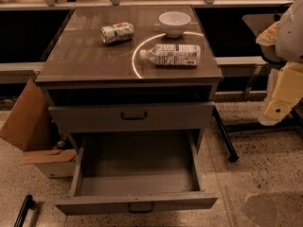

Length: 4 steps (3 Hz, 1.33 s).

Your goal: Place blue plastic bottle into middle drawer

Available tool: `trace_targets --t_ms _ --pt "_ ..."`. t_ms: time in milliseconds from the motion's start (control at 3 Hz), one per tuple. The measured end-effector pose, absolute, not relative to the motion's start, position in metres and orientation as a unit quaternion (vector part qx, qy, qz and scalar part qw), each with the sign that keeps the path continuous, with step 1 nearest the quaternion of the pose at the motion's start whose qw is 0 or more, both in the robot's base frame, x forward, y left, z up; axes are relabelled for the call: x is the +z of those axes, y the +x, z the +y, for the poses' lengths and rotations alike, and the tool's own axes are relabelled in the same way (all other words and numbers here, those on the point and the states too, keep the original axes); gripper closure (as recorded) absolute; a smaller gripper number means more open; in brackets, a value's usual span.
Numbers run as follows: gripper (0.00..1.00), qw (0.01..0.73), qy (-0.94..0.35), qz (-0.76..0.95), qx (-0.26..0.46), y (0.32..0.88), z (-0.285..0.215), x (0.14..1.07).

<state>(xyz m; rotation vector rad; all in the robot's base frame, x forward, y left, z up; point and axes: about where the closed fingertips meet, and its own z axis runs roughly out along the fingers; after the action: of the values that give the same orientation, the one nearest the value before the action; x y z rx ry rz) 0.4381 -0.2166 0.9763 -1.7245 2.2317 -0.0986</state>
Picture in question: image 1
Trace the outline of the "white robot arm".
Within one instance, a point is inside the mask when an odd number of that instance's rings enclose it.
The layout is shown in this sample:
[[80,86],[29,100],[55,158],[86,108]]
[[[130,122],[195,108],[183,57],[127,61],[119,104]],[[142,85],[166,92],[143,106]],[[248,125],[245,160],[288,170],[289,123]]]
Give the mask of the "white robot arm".
[[276,55],[286,61],[258,117],[261,125],[274,126],[303,98],[303,0],[294,0],[278,22],[258,35],[256,42],[273,45]]

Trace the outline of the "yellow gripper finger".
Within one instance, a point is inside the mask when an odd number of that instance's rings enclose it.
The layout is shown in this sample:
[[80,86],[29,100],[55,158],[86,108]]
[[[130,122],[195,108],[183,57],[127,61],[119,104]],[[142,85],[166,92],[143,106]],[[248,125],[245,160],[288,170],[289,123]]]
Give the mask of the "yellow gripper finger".
[[303,98],[303,64],[288,61],[280,70],[273,69],[258,122],[274,126],[281,122]]

